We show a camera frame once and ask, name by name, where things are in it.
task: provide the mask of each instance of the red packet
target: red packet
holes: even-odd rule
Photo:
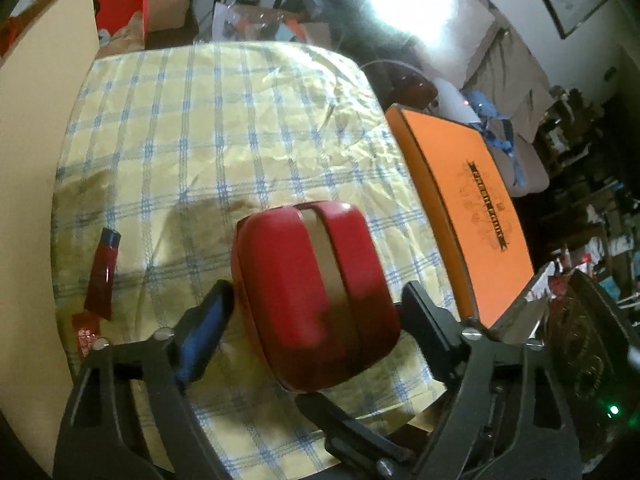
[[[91,345],[100,337],[100,317],[84,310],[71,316],[71,325],[76,335],[78,358],[82,361],[89,355]]]

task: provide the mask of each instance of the wrinkled cloth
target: wrinkled cloth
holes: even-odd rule
[[[394,300],[418,280],[456,312],[401,152],[353,62],[289,43],[96,61],[70,118],[52,212],[54,293],[72,372],[70,318],[82,310],[102,227],[122,234],[113,319],[102,334],[137,341],[175,325],[216,280],[230,279],[236,222],[312,200],[363,212]],[[143,387],[134,390],[152,456],[166,465]],[[443,390],[403,333],[388,357],[326,394],[387,433]],[[188,396],[235,478],[299,478],[334,463],[321,432],[254,355],[237,312]]]

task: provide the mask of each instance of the plaid tablecloth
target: plaid tablecloth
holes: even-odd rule
[[[118,343],[174,325],[216,280],[230,278],[239,219],[327,199],[364,213],[395,300],[403,283],[419,280],[454,310],[401,153],[353,62],[288,43],[97,61],[68,126],[52,213],[54,293],[70,368],[78,369],[70,318],[82,310],[103,226],[122,234],[113,320],[102,323]],[[386,433],[442,391],[403,334],[382,362],[327,393]],[[333,463],[321,433],[252,353],[239,316],[189,396],[236,478],[299,478]],[[136,398],[152,454],[165,464],[140,385]]]

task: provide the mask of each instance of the red tube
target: red tube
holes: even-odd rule
[[[106,227],[102,229],[84,300],[85,310],[107,320],[111,320],[111,292],[119,245],[119,232]]]

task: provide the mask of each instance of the tablecloth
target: tablecloth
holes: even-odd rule
[[[234,225],[270,207],[341,200],[366,216],[392,297],[419,280],[455,312],[446,272],[401,152],[366,78],[333,52],[223,43],[108,57],[91,68],[66,133],[52,210],[60,335],[78,370],[70,318],[82,310],[102,227],[122,234],[114,343],[174,325],[230,279]],[[326,394],[388,433],[443,391],[415,341]],[[152,455],[166,465],[143,385]],[[291,479],[334,463],[322,434],[252,353],[236,314],[188,396],[236,478]]]

